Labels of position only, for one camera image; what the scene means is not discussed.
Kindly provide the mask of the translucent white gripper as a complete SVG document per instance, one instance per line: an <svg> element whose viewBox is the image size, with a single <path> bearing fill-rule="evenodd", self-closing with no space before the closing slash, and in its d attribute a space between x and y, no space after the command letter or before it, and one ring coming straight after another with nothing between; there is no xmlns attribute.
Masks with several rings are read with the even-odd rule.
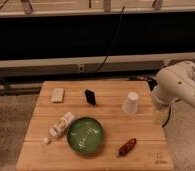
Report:
<svg viewBox="0 0 195 171"><path fill-rule="evenodd" d="M154 109L153 113L153 123L157 125L163 125L167 119L167 109Z"/></svg>

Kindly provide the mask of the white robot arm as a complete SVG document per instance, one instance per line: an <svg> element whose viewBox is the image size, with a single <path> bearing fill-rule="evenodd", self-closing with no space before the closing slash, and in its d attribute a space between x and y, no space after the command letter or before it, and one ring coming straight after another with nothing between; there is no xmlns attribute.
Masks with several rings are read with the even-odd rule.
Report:
<svg viewBox="0 0 195 171"><path fill-rule="evenodd" d="M195 63L183 61L165 67L157 73L156 81L157 85L151 92L155 124L166 122L169 108L176 98L195 108Z"/></svg>

